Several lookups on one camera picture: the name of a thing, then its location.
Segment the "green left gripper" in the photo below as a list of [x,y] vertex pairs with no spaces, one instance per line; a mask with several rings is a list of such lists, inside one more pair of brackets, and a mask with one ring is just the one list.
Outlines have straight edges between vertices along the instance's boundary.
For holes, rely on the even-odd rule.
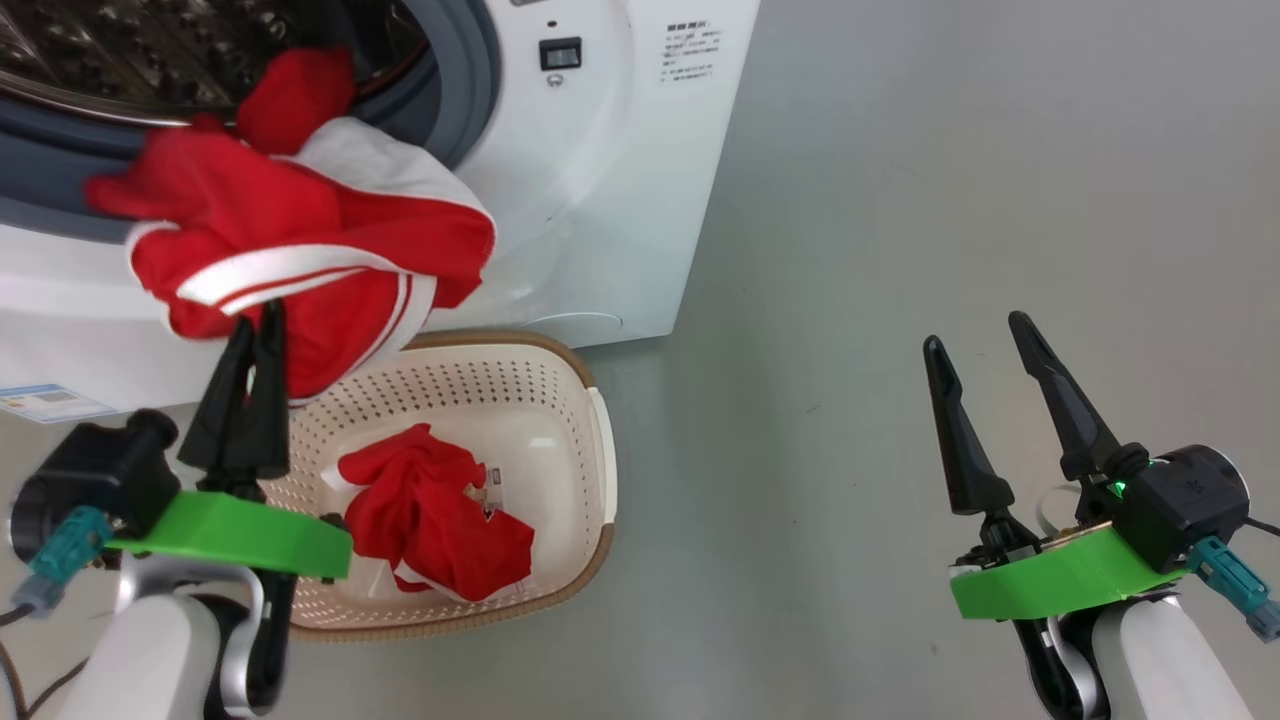
[[[280,478],[289,469],[288,423],[285,307],[269,302],[257,334],[251,320],[236,323],[178,460],[207,477],[247,477],[251,470],[257,479]],[[349,575],[353,557],[347,530],[228,493],[110,489],[108,515],[122,521],[108,546],[127,553],[334,582]]]

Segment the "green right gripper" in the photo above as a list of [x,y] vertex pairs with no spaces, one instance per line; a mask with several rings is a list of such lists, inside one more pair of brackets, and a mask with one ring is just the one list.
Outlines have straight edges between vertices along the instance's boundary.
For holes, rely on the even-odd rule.
[[[1024,311],[1007,316],[1028,375],[1037,380],[1062,448],[1069,480],[1103,475],[1120,443]],[[991,465],[963,406],[963,383],[942,340],[923,343],[934,428],[951,512],[978,514],[982,542],[950,568],[950,589],[960,615],[970,620],[1038,620],[1134,598],[1178,583],[1179,565],[1160,573],[1111,521],[1066,534],[1039,536],[1005,512],[1010,484]]]

